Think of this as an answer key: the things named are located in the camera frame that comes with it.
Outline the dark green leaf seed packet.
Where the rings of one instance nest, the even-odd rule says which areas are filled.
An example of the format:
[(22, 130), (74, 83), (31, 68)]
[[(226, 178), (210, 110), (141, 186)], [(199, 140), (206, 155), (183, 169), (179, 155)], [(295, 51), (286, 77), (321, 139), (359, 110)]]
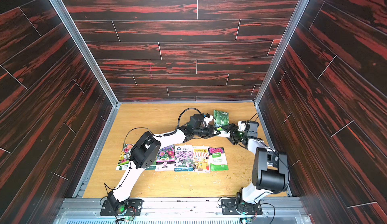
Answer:
[(214, 126), (216, 128), (229, 124), (229, 113), (219, 110), (214, 110)]

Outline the pink striped shop seed packet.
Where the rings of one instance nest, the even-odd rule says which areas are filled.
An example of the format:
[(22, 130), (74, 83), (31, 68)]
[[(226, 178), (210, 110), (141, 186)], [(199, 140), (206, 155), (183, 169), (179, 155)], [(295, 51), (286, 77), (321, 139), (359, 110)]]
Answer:
[(197, 173), (210, 173), (209, 147), (194, 146), (192, 158), (194, 160), (193, 171)]

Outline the purple flower seed packet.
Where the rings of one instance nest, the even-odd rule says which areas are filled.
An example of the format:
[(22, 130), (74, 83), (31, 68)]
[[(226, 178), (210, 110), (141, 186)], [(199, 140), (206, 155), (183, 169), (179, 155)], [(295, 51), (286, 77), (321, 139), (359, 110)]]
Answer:
[(175, 146), (175, 162), (174, 171), (184, 172), (193, 171), (193, 146), (192, 145), (176, 145)]

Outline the green magenta seed packet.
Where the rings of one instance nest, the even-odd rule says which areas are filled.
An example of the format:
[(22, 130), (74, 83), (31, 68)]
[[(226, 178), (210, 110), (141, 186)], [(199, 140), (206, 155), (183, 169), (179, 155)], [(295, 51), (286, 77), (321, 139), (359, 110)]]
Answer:
[(208, 151), (211, 172), (229, 170), (223, 147), (210, 147)]

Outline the pink aster seed packet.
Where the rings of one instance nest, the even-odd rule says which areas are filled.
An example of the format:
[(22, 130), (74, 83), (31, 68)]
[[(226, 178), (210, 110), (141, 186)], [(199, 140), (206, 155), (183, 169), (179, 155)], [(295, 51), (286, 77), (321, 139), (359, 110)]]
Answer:
[(156, 158), (155, 171), (174, 171), (175, 145), (169, 145), (159, 150)]

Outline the multicolour flower seed packet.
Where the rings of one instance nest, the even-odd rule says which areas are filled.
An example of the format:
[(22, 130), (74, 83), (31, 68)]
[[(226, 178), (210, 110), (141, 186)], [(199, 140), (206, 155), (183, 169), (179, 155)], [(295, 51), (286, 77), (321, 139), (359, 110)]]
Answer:
[(133, 148), (134, 144), (123, 144), (123, 149), (121, 151), (121, 155), (116, 167), (116, 170), (126, 170), (130, 166), (130, 155), (131, 155), (131, 149)]

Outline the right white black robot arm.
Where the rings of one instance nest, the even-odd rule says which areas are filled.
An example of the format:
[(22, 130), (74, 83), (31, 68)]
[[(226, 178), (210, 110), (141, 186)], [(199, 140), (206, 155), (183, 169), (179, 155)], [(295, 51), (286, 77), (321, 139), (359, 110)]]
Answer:
[(235, 207), (239, 212), (258, 206), (260, 200), (269, 194), (286, 191), (290, 183), (287, 155), (265, 145), (258, 137), (259, 125), (249, 120), (222, 126), (233, 145), (239, 144), (255, 155), (252, 181), (236, 194)]

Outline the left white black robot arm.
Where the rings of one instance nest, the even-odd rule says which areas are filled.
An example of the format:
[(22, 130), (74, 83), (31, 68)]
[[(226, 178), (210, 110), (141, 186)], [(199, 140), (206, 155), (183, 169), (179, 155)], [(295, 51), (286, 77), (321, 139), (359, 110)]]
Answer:
[(143, 133), (130, 150), (129, 168), (125, 171), (117, 187), (106, 187), (107, 190), (110, 190), (107, 194), (107, 201), (113, 212), (118, 215), (123, 214), (132, 188), (142, 172), (156, 160), (160, 149), (171, 144), (185, 143), (195, 137), (212, 138), (220, 133), (213, 125), (204, 127), (201, 125), (198, 127), (183, 125), (164, 134), (153, 134), (149, 130)]

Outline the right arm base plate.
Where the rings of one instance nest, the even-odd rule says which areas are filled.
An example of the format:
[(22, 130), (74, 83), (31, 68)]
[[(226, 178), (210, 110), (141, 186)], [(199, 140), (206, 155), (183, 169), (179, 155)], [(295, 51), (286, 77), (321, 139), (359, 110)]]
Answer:
[(223, 215), (262, 215), (260, 204), (251, 204), (235, 197), (221, 197), (218, 199), (218, 205), (221, 207)]

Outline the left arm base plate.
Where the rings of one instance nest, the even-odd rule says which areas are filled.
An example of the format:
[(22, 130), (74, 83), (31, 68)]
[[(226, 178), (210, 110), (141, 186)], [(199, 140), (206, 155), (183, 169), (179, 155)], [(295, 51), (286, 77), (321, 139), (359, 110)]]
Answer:
[(106, 217), (139, 216), (142, 211), (143, 202), (142, 199), (128, 199), (117, 203), (105, 200), (100, 215)]

